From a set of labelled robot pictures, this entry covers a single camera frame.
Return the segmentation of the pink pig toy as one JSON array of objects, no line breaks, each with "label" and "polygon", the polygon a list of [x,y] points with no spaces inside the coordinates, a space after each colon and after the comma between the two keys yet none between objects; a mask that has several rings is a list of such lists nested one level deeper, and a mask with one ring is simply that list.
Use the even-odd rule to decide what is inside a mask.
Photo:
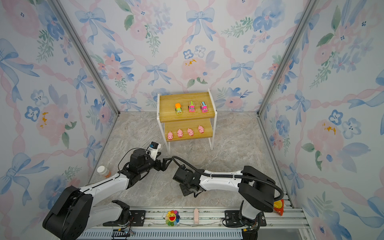
[{"label": "pink pig toy", "polygon": [[174,135],[173,135],[173,133],[172,133],[171,131],[168,132],[168,134],[167,134],[167,138],[168,138],[169,141],[172,141],[172,140],[173,140]]},{"label": "pink pig toy", "polygon": [[179,129],[179,130],[177,131],[177,135],[178,135],[179,138],[182,138],[183,135],[184,135],[184,133],[183,133],[183,131],[182,131],[181,129]]},{"label": "pink pig toy", "polygon": [[198,131],[203,134],[205,132],[205,129],[203,126],[198,126]]},{"label": "pink pig toy", "polygon": [[192,129],[188,129],[187,132],[188,132],[189,136],[191,136],[191,137],[194,136],[194,131]]}]

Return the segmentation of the orange green toy car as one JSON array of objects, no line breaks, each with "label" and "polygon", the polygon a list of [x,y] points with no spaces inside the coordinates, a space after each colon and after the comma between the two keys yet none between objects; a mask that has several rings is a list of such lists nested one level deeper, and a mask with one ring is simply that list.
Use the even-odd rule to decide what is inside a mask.
[{"label": "orange green toy car", "polygon": [[181,107],[181,104],[180,104],[180,103],[176,103],[176,104],[175,104],[175,111],[176,111],[176,114],[177,114],[177,115],[180,115],[180,114],[183,113],[183,111],[182,111],[182,107]]}]

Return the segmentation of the green pink toy truck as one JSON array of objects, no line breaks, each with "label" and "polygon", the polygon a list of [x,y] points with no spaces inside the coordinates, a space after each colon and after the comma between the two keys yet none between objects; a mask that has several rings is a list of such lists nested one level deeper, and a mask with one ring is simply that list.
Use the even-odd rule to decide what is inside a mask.
[{"label": "green pink toy truck", "polygon": [[196,111],[195,103],[193,101],[189,101],[188,110],[189,113],[194,113]]}]

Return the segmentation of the blue pink toy truck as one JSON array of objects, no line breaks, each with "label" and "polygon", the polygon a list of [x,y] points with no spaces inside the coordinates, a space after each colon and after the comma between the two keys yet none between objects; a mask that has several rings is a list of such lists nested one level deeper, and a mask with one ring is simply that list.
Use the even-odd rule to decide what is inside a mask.
[{"label": "blue pink toy truck", "polygon": [[202,113],[208,112],[208,106],[205,102],[201,102],[201,111],[202,111]]}]

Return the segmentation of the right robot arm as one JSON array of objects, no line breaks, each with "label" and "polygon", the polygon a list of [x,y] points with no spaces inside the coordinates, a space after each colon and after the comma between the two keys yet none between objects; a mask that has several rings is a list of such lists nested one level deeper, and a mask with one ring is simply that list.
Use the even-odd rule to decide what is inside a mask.
[{"label": "right robot arm", "polygon": [[284,197],[284,191],[270,177],[251,166],[231,173],[215,173],[199,170],[186,160],[173,156],[164,158],[161,169],[166,170],[171,162],[178,165],[173,180],[179,183],[183,196],[206,191],[229,191],[243,197],[239,219],[244,225],[252,224],[261,218],[262,213],[271,213],[274,203]]}]

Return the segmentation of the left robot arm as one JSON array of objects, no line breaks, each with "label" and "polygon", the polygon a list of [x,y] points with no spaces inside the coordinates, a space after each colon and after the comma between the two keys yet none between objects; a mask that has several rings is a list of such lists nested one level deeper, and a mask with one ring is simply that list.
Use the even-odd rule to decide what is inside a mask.
[{"label": "left robot arm", "polygon": [[85,230],[104,223],[127,226],[132,220],[128,204],[120,200],[103,206],[98,203],[131,188],[150,170],[162,170],[160,155],[153,148],[135,149],[131,160],[115,175],[82,188],[67,187],[43,220],[43,228],[61,240],[76,240]]}]

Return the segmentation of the white wooden two-tier shelf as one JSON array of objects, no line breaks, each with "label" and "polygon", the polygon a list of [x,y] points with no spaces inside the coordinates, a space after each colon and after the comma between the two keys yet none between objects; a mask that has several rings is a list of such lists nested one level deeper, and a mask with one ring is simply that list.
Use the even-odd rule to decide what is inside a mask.
[{"label": "white wooden two-tier shelf", "polygon": [[[214,149],[218,112],[210,90],[178,95],[161,95],[161,93],[157,93],[157,97],[157,121],[169,154],[171,153],[171,143],[176,141],[208,139],[210,149]],[[196,111],[194,113],[189,113],[189,101],[195,103]],[[202,113],[201,102],[207,104],[207,113]],[[183,113],[180,115],[176,114],[176,103],[181,104]],[[205,132],[203,134],[198,131],[198,126],[204,127]],[[184,133],[182,138],[177,135],[179,129]],[[194,131],[194,136],[189,136],[188,129]],[[172,141],[167,138],[169,131],[174,135]]]}]

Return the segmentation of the rainbow smiling flower toy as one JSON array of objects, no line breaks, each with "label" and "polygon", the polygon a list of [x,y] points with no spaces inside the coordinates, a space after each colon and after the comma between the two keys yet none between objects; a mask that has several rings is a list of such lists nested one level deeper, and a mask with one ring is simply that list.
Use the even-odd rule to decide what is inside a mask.
[{"label": "rainbow smiling flower toy", "polygon": [[166,214],[165,217],[166,224],[170,227],[174,227],[180,222],[180,215],[177,210],[171,210]]}]

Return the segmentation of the white cap orange bottle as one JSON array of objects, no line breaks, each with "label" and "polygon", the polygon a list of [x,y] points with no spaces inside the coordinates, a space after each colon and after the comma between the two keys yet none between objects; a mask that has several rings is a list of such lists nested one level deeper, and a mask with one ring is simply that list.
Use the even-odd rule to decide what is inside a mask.
[{"label": "white cap orange bottle", "polygon": [[97,173],[104,178],[109,178],[112,174],[112,172],[105,166],[99,166],[97,168]]}]

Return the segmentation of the red orange toy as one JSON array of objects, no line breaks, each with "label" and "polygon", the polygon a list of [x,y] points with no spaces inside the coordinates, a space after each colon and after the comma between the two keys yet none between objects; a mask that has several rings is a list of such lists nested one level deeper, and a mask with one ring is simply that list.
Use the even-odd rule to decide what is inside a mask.
[{"label": "red orange toy", "polygon": [[284,214],[284,199],[274,202],[274,211],[278,213],[280,216]]}]

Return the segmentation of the pink block on rail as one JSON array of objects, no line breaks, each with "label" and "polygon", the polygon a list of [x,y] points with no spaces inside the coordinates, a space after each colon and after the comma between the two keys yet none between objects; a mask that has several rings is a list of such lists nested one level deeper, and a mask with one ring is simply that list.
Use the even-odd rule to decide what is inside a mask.
[{"label": "pink block on rail", "polygon": [[199,209],[194,209],[194,224],[198,225],[200,221]]}]

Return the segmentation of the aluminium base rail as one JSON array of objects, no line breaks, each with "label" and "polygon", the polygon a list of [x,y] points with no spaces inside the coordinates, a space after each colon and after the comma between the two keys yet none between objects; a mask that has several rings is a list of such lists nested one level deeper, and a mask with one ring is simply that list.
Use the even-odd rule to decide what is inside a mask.
[{"label": "aluminium base rail", "polygon": [[283,216],[264,213],[266,227],[228,228],[223,224],[225,209],[200,208],[200,221],[194,224],[194,208],[180,208],[180,222],[174,227],[166,224],[171,209],[133,208],[145,210],[143,227],[103,227],[85,230],[76,240],[313,240],[309,223],[300,209],[288,208]]}]

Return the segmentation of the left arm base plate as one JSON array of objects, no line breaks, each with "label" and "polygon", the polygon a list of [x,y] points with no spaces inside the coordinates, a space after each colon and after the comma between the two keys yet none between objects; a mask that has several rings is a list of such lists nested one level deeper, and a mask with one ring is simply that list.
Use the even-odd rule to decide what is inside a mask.
[{"label": "left arm base plate", "polygon": [[121,214],[116,221],[103,223],[103,227],[143,227],[145,210],[130,210]]}]

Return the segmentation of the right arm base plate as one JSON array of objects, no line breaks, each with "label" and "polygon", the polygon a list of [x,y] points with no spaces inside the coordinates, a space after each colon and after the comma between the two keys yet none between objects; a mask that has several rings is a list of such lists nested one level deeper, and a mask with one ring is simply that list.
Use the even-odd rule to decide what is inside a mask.
[{"label": "right arm base plate", "polygon": [[239,210],[226,210],[224,211],[223,224],[228,228],[240,228],[243,226],[253,226],[258,223],[260,227],[266,227],[266,218],[264,212],[258,213],[255,219],[248,219],[241,215]]}]

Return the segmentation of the aluminium corner post left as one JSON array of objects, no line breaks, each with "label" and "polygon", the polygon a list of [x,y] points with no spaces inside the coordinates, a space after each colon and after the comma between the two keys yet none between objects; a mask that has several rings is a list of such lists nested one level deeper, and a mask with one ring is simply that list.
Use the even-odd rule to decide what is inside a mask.
[{"label": "aluminium corner post left", "polygon": [[100,88],[102,94],[106,98],[108,104],[112,107],[113,112],[119,116],[120,111],[117,108],[117,105],[115,104],[110,92],[107,89],[106,84],[101,79],[96,66],[94,65],[91,56],[89,55],[85,45],[81,41],[81,38],[79,34],[77,33],[73,23],[71,22],[68,14],[66,13],[63,5],[60,1],[53,0],[48,1],[48,4],[53,9],[53,12],[57,15],[60,23],[63,25],[63,28],[66,30],[66,32],[69,34],[71,40],[74,42],[74,46],[77,50],[77,52],[80,54],[81,59],[83,60],[85,66],[90,71],[91,75],[93,76],[94,80],[96,81],[96,84]]}]

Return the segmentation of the aluminium corner post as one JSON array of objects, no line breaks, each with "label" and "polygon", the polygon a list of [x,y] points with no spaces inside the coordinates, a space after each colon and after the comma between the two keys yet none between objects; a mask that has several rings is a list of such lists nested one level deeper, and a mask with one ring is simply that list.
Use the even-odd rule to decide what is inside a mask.
[{"label": "aluminium corner post", "polygon": [[102,94],[106,98],[108,104],[112,107],[113,112],[119,116],[120,111],[117,108],[117,105],[115,104],[110,92],[107,89],[106,84],[101,79],[96,66],[94,65],[91,56],[89,55],[85,45],[81,41],[81,38],[79,34],[77,33],[73,23],[71,22],[68,14],[66,13],[63,5],[60,1],[53,0],[48,1],[48,4],[53,9],[53,12],[57,15],[60,23],[63,25],[63,28],[66,30],[66,32],[69,34],[71,40],[74,42],[74,46],[77,50],[77,52],[80,54],[81,59],[83,60],[85,66],[90,71],[91,75],[93,76],[94,80],[96,81],[96,84],[100,88]]},{"label": "aluminium corner post", "polygon": [[316,0],[310,0],[310,1],[308,1],[307,6],[304,8],[304,11],[301,14],[301,17],[299,18],[299,23],[297,24],[297,27],[295,28],[295,31],[291,37],[291,40],[289,41],[289,44],[287,45],[287,49],[285,50],[285,52],[283,54],[282,61],[280,62],[280,65],[277,69],[277,72],[275,73],[274,77],[272,78],[272,81],[271,81],[269,87],[267,88],[266,95],[263,98],[263,102],[260,105],[259,110],[257,111],[259,118],[261,118],[261,116],[266,111],[267,105],[269,103],[270,98],[273,95],[275,87],[279,83],[280,78],[282,77],[285,68],[289,65],[291,57],[297,48],[297,45],[298,45],[298,42],[299,42],[301,36],[304,34],[304,31],[305,31],[306,27],[308,26],[310,18],[314,14],[314,11],[315,11],[315,8],[316,8],[318,2],[319,1],[316,1]]}]

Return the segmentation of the aluminium corner post right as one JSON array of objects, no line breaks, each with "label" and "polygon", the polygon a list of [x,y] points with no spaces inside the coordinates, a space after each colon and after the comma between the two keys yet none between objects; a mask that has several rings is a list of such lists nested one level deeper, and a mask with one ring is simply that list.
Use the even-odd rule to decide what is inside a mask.
[{"label": "aluminium corner post right", "polygon": [[301,14],[301,17],[299,18],[299,23],[297,24],[297,27],[295,28],[295,31],[291,37],[291,40],[289,41],[289,44],[287,45],[287,49],[285,50],[285,52],[283,54],[282,61],[280,62],[280,65],[277,69],[277,72],[275,73],[274,77],[272,78],[272,81],[271,81],[269,87],[267,88],[266,95],[263,98],[263,102],[260,105],[259,110],[257,111],[259,118],[261,118],[261,116],[266,111],[267,105],[269,103],[270,98],[273,95],[275,87],[279,83],[280,78],[282,77],[285,68],[289,65],[291,57],[297,48],[297,45],[298,45],[298,42],[299,42],[301,36],[304,34],[304,31],[305,31],[306,27],[308,26],[310,18],[314,14],[314,11],[315,11],[315,8],[316,8],[318,2],[319,1],[316,1],[316,0],[310,0],[310,1],[308,1],[307,6],[304,8],[304,11]]}]

